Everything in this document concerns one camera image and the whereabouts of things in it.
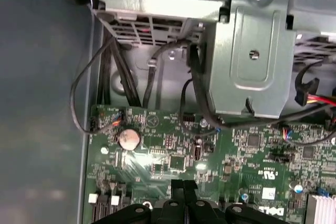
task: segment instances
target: microchip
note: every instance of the microchip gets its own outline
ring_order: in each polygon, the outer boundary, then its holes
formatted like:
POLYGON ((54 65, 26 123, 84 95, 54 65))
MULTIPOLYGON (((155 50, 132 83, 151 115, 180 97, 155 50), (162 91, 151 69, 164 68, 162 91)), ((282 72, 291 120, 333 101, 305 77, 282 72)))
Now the microchip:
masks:
POLYGON ((303 148, 302 158, 314 158, 315 147, 306 146, 303 148))
POLYGON ((162 169, 162 165, 161 164, 155 164, 154 165, 154 173, 155 174, 160 174, 161 173, 161 169, 162 169))
POLYGON ((184 170, 184 157, 170 157, 170 169, 184 170))
POLYGON ((247 138, 247 146, 259 147, 259 135, 249 135, 247 138))
POLYGON ((204 152, 213 153, 214 150, 215 150, 215 147, 212 143, 205 143, 204 144, 204 152))
POLYGON ((232 172, 232 167, 229 164, 225 164, 224 166, 224 173, 231 173, 232 172))

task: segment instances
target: cable clip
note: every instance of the cable clip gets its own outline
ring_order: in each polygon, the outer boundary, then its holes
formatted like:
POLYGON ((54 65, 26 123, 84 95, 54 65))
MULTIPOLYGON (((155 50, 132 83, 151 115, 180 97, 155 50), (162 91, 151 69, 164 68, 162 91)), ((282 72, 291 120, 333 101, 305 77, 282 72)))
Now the cable clip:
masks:
POLYGON ((149 59, 147 61, 147 66, 149 66, 150 68, 157 68, 158 66, 158 61, 156 59, 149 59))
POLYGON ((306 67, 304 67, 296 76, 295 78, 295 89, 296 89, 296 96, 295 101, 301 105, 306 106, 308 101, 308 95, 316 94, 317 88, 319 87, 320 79, 314 78, 308 83, 302 83, 302 78, 305 73, 313 66, 320 66, 323 61, 314 62, 306 67))

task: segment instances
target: capacitor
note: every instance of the capacitor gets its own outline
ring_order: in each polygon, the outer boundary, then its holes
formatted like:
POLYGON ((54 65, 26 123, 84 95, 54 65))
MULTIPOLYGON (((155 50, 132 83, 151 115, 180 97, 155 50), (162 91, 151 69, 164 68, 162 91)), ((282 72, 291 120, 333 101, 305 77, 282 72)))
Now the capacitor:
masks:
POLYGON ((133 151, 140 143, 140 134, 133 129, 123 130, 119 134, 118 141, 125 151, 133 151))
POLYGON ((245 203, 247 203, 247 202, 248 202, 248 194, 242 194, 242 195, 241 195, 241 199, 242 199, 245 203))
POLYGON ((299 184, 299 182, 297 181, 292 181, 291 183, 289 183, 289 187, 297 194, 300 194, 303 192, 303 186, 299 184))

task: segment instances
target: colored wires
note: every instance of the colored wires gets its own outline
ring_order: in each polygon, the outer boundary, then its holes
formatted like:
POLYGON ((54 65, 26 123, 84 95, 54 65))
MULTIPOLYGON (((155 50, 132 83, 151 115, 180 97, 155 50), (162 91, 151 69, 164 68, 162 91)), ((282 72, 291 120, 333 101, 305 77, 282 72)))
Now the colored wires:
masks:
POLYGON ((326 104, 330 104, 332 106, 336 106, 336 98, 335 97, 323 97, 319 95, 308 95, 307 103, 316 103, 316 102, 323 102, 326 104))
POLYGON ((122 115, 121 113, 118 113, 112 121, 112 126, 119 126, 121 121, 122 121, 122 115))
POLYGON ((289 130, 289 129, 282 129, 282 137, 283 139, 286 141, 288 140, 290 134, 292 133, 292 130, 289 130))

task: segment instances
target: motherboard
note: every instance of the motherboard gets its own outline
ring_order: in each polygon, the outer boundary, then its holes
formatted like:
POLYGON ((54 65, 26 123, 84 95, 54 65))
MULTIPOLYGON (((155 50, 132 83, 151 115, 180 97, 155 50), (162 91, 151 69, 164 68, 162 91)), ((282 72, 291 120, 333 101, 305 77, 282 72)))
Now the motherboard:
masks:
MULTIPOLYGON (((194 132, 211 128, 199 115, 185 114, 194 132)), ((218 130, 194 137, 177 113, 142 108, 92 108, 83 224, 133 203, 149 208, 171 197, 171 179, 195 180, 200 199, 221 210, 239 202, 292 224, 306 223, 310 195, 336 193, 335 141, 296 147, 328 135, 322 125, 283 125, 218 130)))

